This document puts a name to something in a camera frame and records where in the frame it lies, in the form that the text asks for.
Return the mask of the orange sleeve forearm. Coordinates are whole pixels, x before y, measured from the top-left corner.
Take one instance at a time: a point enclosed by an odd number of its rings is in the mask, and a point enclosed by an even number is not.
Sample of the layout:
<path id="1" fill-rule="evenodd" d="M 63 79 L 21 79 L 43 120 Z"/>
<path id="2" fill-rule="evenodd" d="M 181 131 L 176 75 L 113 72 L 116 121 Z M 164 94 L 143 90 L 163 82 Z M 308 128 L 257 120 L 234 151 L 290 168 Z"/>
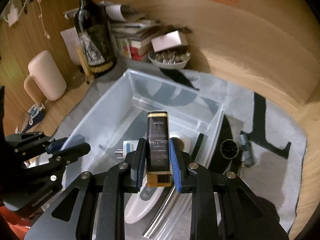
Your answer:
<path id="1" fill-rule="evenodd" d="M 21 218 L 1 206 L 1 239 L 24 239 L 31 227 L 29 218 Z"/>

